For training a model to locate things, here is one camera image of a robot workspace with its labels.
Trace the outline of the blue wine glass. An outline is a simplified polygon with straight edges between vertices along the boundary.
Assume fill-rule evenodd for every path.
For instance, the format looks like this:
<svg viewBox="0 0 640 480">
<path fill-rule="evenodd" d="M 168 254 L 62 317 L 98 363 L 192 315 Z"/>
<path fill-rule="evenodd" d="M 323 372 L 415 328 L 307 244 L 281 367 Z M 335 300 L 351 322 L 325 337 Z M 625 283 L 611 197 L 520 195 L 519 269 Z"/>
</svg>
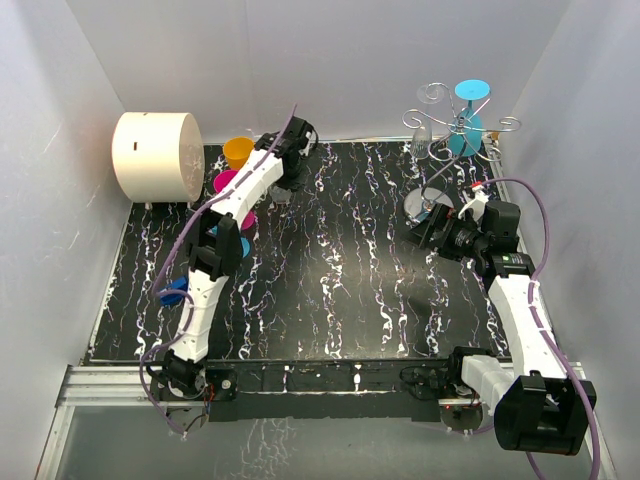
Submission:
<svg viewBox="0 0 640 480">
<path fill-rule="evenodd" d="M 209 230 L 209 232 L 210 232 L 211 235 L 216 237 L 217 236 L 217 230 L 218 230 L 217 227 L 213 227 L 213 228 L 211 228 Z M 244 236 L 242 236 L 240 238 L 240 240 L 241 240 L 241 246 L 242 246 L 242 257 L 243 258 L 247 258 L 249 256 L 250 252 L 251 252 L 251 244 L 250 244 L 249 240 Z"/>
<path fill-rule="evenodd" d="M 455 95 L 466 102 L 456 117 L 456 127 L 448 139 L 448 148 L 455 157 L 470 157 L 480 152 L 484 127 L 474 103 L 488 100 L 490 86 L 484 80 L 468 79 L 458 83 Z"/>
</svg>

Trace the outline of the blue wine glass front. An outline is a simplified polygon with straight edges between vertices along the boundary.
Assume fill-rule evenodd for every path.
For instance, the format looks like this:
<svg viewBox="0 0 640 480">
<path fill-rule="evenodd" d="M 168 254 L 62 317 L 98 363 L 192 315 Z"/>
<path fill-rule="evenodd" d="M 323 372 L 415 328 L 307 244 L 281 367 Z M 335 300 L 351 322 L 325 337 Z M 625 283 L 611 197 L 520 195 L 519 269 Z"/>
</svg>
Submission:
<svg viewBox="0 0 640 480">
<path fill-rule="evenodd" d="M 213 227 L 213 228 L 211 228 L 209 230 L 209 232 L 210 232 L 211 235 L 216 237 L 217 236 L 217 230 L 218 230 L 217 227 Z M 242 236 L 240 238 L 240 240 L 241 240 L 241 246 L 242 246 L 242 257 L 243 258 L 247 258 L 249 256 L 250 252 L 251 252 L 251 244 L 250 244 L 249 240 L 244 236 Z"/>
</svg>

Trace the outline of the pink plastic wine glass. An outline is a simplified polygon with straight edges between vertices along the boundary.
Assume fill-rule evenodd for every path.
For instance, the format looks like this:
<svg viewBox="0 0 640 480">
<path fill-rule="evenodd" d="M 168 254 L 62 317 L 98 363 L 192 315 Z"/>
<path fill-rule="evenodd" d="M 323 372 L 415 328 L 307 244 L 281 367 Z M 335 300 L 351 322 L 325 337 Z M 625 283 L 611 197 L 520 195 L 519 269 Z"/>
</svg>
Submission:
<svg viewBox="0 0 640 480">
<path fill-rule="evenodd" d="M 238 173 L 237 170 L 231 170 L 231 169 L 225 170 L 219 173 L 214 178 L 212 183 L 214 192 L 216 194 L 221 193 L 224 190 L 224 188 L 231 183 L 231 181 L 234 179 L 237 173 Z M 251 210 L 247 213 L 246 217 L 244 218 L 244 221 L 241 226 L 241 230 L 242 231 L 248 230 L 254 225 L 255 222 L 256 222 L 256 215 L 254 211 Z"/>
</svg>

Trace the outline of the yellow plastic wine glass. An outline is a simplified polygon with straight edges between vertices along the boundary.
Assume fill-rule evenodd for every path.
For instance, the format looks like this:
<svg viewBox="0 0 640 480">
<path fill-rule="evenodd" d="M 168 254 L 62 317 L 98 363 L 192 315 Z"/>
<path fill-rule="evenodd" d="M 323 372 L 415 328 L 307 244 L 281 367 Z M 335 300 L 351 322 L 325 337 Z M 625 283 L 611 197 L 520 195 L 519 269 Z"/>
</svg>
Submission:
<svg viewBox="0 0 640 480">
<path fill-rule="evenodd" d="M 223 145 L 223 155 L 231 170 L 240 170 L 254 150 L 254 141 L 246 136 L 234 137 Z"/>
</svg>

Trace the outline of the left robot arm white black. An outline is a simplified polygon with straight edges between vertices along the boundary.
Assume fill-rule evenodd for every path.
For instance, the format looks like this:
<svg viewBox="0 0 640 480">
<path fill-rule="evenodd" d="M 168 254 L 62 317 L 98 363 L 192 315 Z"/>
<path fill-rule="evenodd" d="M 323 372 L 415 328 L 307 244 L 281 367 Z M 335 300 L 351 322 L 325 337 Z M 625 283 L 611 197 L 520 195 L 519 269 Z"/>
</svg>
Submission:
<svg viewBox="0 0 640 480">
<path fill-rule="evenodd" d="M 271 187 L 293 189 L 318 143 L 316 129 L 291 115 L 285 127 L 256 142 L 231 181 L 192 214 L 176 239 L 152 292 L 182 301 L 177 331 L 140 361 L 172 394 L 186 399 L 204 394 L 209 331 L 220 295 L 243 259 L 242 223 Z"/>
</svg>

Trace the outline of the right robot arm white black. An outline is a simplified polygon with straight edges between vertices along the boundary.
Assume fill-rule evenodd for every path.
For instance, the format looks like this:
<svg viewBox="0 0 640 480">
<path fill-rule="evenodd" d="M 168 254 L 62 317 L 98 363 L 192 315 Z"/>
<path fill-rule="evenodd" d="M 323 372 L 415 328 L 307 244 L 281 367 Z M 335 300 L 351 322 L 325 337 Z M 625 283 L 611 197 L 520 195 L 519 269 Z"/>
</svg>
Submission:
<svg viewBox="0 0 640 480">
<path fill-rule="evenodd" d="M 434 203 L 412 218 L 410 237 L 442 258 L 473 260 L 511 353 L 506 370 L 488 353 L 456 348 L 447 388 L 460 397 L 478 393 L 503 449 L 573 456 L 597 395 L 589 381 L 575 386 L 553 351 L 553 332 L 530 288 L 534 264 L 518 249 L 519 220 L 519 207 L 509 202 L 488 200 L 463 211 Z"/>
</svg>

